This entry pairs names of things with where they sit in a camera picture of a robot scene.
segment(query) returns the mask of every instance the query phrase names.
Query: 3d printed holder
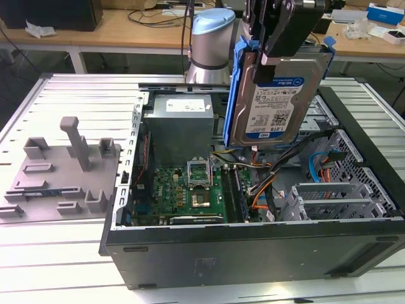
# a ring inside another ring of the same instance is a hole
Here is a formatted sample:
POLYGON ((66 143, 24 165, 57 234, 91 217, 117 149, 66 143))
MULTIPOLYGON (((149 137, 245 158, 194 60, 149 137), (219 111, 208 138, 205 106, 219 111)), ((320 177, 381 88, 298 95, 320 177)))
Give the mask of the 3d printed holder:
POLYGON ((48 146, 43 137, 27 140, 27 157, 0 205, 0 224, 105 216, 121 147, 112 138, 87 145, 77 126, 77 117, 60 123, 71 146, 48 146))

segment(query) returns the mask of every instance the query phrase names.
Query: hard drive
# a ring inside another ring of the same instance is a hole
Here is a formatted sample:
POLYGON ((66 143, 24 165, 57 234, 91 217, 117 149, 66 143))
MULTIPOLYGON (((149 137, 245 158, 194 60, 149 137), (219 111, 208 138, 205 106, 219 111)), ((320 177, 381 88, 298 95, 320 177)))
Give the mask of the hard drive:
POLYGON ((274 146, 291 143, 325 74, 331 53, 302 51, 283 58, 269 84, 252 81, 256 53, 245 54, 228 146, 274 146))

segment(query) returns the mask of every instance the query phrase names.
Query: blue box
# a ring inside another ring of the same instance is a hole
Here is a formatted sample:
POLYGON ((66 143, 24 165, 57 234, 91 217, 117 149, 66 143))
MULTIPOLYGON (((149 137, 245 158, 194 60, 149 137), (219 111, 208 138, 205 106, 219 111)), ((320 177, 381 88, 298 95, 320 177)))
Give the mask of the blue box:
POLYGON ((397 25, 404 18, 404 10, 370 3, 367 19, 397 25))

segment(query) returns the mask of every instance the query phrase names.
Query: open computer tower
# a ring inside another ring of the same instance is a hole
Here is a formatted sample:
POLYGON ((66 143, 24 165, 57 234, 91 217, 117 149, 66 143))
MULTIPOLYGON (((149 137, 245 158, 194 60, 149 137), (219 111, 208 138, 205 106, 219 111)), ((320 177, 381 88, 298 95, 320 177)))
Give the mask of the open computer tower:
POLYGON ((331 88, 289 146, 226 150, 227 93, 179 87, 139 96, 120 160, 103 242, 129 289, 356 277, 404 248, 404 182, 331 88))

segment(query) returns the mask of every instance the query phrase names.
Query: ram slot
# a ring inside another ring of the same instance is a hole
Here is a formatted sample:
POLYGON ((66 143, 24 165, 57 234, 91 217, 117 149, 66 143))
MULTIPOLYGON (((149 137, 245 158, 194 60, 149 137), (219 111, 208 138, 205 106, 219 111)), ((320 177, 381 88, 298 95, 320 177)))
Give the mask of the ram slot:
POLYGON ((247 212, 246 200, 242 189, 242 184, 240 183, 238 169, 231 169, 230 175, 232 176, 232 184, 234 186, 234 193, 236 194, 236 199, 238 202, 238 211, 241 215, 241 219, 244 222, 247 220, 247 216, 249 215, 247 212))
POLYGON ((229 169, 221 168, 221 180, 228 223, 243 222, 242 212, 238 203, 238 193, 235 191, 234 178, 230 174, 229 169))

